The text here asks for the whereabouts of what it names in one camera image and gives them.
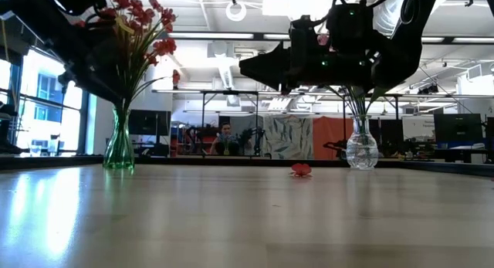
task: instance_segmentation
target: artwork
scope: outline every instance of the artwork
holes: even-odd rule
[[[263,154],[272,159],[314,159],[313,122],[311,118],[269,116],[264,117],[265,144]]]

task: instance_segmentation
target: table surface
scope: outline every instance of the table surface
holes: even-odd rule
[[[494,182],[401,169],[0,173],[0,267],[489,267]]]

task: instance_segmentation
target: fallen red flower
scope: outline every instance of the fallen red flower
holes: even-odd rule
[[[312,168],[308,164],[294,164],[292,166],[293,172],[291,173],[293,176],[296,177],[312,177],[310,175],[310,172],[312,171]]]

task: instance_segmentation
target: monitor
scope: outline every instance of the monitor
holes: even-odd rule
[[[168,136],[170,122],[170,111],[131,110],[129,134]]]
[[[434,126],[436,143],[473,144],[483,139],[480,114],[435,114]]]

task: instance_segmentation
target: clear glass vase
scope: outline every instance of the clear glass vase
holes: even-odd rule
[[[354,132],[347,142],[347,162],[352,168],[374,168],[379,158],[377,142],[369,132],[368,116],[354,117]]]
[[[134,148],[129,138],[129,113],[128,109],[113,109],[115,123],[103,158],[105,168],[134,168]]]

